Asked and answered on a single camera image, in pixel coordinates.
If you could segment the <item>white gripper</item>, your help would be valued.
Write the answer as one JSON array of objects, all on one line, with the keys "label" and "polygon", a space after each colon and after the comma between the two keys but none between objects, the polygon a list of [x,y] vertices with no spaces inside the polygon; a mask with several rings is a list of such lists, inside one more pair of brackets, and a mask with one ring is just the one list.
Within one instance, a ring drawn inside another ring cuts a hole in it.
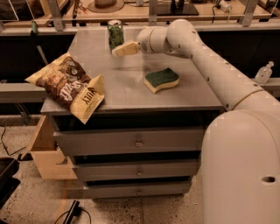
[{"label": "white gripper", "polygon": [[139,49],[143,53],[166,53],[170,44],[166,37],[167,29],[160,26],[148,26],[143,28],[135,41],[128,41],[112,50],[112,55],[122,57],[137,54]]}]

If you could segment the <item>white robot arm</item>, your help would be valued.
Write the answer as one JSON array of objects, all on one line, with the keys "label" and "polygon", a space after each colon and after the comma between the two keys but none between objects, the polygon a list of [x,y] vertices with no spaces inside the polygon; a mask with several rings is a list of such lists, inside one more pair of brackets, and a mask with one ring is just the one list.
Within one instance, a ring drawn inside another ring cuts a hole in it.
[{"label": "white robot arm", "polygon": [[202,143],[204,224],[280,224],[280,102],[204,44],[184,19],[146,27],[113,54],[138,52],[183,54],[225,109]]}]

